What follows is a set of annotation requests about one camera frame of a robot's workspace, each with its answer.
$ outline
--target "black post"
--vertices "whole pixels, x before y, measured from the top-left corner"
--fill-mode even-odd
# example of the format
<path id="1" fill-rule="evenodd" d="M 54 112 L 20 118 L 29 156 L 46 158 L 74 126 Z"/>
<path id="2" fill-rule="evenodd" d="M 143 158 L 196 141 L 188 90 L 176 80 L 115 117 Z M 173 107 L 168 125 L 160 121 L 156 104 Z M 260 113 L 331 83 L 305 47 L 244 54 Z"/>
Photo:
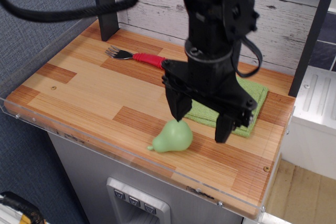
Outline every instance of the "black post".
<path id="1" fill-rule="evenodd" d="M 294 80 L 292 83 L 292 86 L 289 90 L 289 95 L 292 97 L 296 97 L 298 95 L 302 80 L 304 78 L 304 75 L 306 73 L 311 54 L 314 50 L 314 46 L 316 44 L 316 41 L 319 37 L 321 27 L 323 25 L 325 16 L 327 15 L 327 11 L 329 8 L 329 5 L 331 3 L 331 0 L 320 0 L 320 3 L 317 7 L 316 14 L 313 20 L 313 23 L 311 25 L 308 38 L 305 44 L 305 47 L 303 49 L 300 62 L 298 64 L 298 68 L 296 69 Z"/>
<path id="2" fill-rule="evenodd" d="M 115 3 L 115 0 L 96 0 L 96 5 Z M 116 13 L 99 15 L 99 27 L 101 40 L 107 41 L 113 34 L 119 30 L 118 18 Z"/>

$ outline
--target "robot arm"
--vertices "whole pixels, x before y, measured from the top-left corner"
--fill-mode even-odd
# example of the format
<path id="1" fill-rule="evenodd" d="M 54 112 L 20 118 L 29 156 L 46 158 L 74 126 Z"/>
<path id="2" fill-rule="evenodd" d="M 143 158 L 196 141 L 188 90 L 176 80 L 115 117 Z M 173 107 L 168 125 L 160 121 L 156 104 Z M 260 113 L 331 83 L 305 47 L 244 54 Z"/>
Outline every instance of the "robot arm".
<path id="1" fill-rule="evenodd" d="M 59 22 L 117 12 L 138 0 L 124 0 L 109 6 L 97 6 L 69 12 L 35 12 L 20 9 L 0 0 L 13 15 L 35 22 Z M 224 143 L 232 130 L 248 127 L 253 120 L 256 101 L 238 84 L 242 77 L 256 73 L 262 61 L 259 49 L 246 38 L 256 30 L 258 14 L 254 0 L 184 0 L 189 16 L 189 34 L 185 43 L 188 62 L 166 60 L 163 82 L 171 113 L 178 121 L 191 109 L 192 99 L 217 111 L 216 142 Z M 238 71 L 241 44 L 255 53 L 259 67 L 251 73 Z"/>

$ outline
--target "green cloth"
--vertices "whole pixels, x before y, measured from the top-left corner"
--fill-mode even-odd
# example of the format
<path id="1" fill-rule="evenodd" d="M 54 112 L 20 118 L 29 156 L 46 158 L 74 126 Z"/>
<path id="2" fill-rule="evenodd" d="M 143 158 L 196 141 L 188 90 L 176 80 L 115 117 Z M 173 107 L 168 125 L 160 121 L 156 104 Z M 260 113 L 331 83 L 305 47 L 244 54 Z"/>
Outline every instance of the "green cloth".
<path id="1" fill-rule="evenodd" d="M 245 126 L 237 127 L 232 132 L 239 136 L 249 137 L 257 120 L 259 111 L 265 101 L 268 88 L 256 82 L 252 82 L 240 77 L 237 77 L 237 81 L 241 85 L 241 87 L 247 93 L 249 93 L 249 95 L 258 103 L 258 107 L 252 111 L 252 115 L 254 116 L 253 123 L 251 123 L 249 127 Z M 216 121 L 218 115 L 219 114 L 217 111 L 214 111 L 208 108 L 207 106 L 193 100 L 192 109 L 188 112 L 188 114 L 185 115 L 185 117 L 197 123 L 202 123 L 211 127 L 216 127 Z"/>

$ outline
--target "control panel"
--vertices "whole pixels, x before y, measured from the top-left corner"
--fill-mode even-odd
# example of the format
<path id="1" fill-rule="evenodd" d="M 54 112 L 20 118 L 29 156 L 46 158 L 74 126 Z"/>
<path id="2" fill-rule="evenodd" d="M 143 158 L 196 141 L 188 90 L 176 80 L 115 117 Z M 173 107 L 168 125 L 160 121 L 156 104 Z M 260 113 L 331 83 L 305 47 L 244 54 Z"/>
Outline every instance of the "control panel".
<path id="1" fill-rule="evenodd" d="M 147 221 L 152 218 L 150 223 L 171 223 L 170 207 L 167 203 L 114 178 L 108 178 L 107 190 L 119 224 L 131 223 L 132 218 L 144 215 L 141 211 L 139 213 L 140 209 L 151 215 L 146 217 Z"/>

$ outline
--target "toy pear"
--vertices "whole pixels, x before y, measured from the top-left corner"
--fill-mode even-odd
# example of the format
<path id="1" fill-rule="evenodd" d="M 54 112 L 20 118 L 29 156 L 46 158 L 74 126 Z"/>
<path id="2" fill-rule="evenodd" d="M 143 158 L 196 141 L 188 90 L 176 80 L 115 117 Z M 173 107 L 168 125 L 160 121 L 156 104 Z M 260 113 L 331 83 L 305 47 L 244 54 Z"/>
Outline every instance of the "toy pear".
<path id="1" fill-rule="evenodd" d="M 156 152 L 184 151 L 193 141 L 193 132 L 188 124 L 182 120 L 171 120 L 166 123 L 161 133 L 154 138 L 152 146 L 147 149 Z"/>

